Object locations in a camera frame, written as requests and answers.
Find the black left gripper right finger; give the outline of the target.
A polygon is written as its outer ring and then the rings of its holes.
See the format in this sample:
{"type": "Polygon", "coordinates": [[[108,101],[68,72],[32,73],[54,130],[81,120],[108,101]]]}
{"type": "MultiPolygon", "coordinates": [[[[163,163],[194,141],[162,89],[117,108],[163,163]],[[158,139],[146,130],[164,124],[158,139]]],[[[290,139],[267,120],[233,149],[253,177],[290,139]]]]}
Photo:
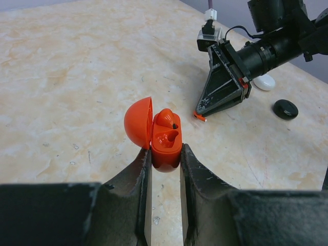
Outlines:
{"type": "Polygon", "coordinates": [[[184,245],[327,245],[327,191],[240,190],[182,146],[184,245]]]}

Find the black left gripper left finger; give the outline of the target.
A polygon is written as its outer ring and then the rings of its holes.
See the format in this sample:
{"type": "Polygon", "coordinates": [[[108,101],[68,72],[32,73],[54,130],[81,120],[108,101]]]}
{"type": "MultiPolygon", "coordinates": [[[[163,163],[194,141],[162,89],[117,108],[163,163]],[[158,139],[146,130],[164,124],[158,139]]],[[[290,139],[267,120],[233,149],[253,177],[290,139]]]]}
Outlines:
{"type": "Polygon", "coordinates": [[[105,183],[1,185],[1,245],[150,245],[151,152],[105,183]]]}

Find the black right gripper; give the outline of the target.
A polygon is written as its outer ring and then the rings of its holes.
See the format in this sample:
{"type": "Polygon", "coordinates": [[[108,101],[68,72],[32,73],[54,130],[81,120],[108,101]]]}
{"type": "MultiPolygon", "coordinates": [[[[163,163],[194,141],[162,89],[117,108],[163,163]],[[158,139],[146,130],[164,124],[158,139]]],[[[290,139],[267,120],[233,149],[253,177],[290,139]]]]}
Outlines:
{"type": "Polygon", "coordinates": [[[247,41],[236,51],[229,40],[208,48],[210,71],[196,106],[196,114],[207,117],[236,106],[249,97],[251,82],[298,57],[301,50],[287,34],[247,41]]]}

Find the orange earbud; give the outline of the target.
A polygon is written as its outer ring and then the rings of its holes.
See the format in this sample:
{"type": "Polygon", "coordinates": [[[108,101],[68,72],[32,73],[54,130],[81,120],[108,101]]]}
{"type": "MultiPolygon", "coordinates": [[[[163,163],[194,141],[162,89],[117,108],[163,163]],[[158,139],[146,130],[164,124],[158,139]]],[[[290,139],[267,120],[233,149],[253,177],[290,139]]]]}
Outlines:
{"type": "Polygon", "coordinates": [[[196,111],[194,111],[193,114],[194,114],[194,117],[195,118],[197,118],[197,119],[199,119],[199,120],[201,120],[203,122],[206,122],[207,121],[207,119],[205,117],[203,117],[202,115],[197,114],[196,111]]]}
{"type": "Polygon", "coordinates": [[[165,108],[158,113],[156,124],[169,129],[177,129],[174,114],[169,108],[165,108]]]}

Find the white round charging case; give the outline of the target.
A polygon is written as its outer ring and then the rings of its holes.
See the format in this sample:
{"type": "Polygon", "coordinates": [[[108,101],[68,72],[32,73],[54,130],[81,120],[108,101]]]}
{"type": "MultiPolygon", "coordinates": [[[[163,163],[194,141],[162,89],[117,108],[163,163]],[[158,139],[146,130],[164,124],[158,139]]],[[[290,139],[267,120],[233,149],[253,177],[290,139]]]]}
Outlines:
{"type": "Polygon", "coordinates": [[[254,85],[263,91],[271,91],[275,88],[276,82],[275,80],[268,74],[264,74],[255,78],[254,85]]]}

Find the black round charging case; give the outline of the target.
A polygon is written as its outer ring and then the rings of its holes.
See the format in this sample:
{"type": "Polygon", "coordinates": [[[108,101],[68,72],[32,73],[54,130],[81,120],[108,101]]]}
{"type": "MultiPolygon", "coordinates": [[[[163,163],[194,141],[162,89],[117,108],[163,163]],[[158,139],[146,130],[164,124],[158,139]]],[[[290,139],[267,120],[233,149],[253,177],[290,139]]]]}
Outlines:
{"type": "Polygon", "coordinates": [[[298,116],[298,108],[289,100],[280,99],[272,106],[273,112],[281,119],[292,120],[298,116]]]}

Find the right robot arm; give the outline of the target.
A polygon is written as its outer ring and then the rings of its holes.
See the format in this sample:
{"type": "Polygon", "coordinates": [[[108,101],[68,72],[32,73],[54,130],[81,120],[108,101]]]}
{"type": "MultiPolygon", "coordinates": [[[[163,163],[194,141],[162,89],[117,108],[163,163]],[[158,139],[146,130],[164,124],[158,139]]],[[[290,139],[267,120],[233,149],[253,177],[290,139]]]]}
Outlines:
{"type": "Polygon", "coordinates": [[[242,103],[255,78],[300,55],[307,62],[327,55],[327,11],[311,20],[303,1],[249,1],[248,8],[257,33],[240,50],[215,29],[216,11],[205,12],[197,45],[209,55],[210,71],[194,111],[201,120],[242,103]]]}

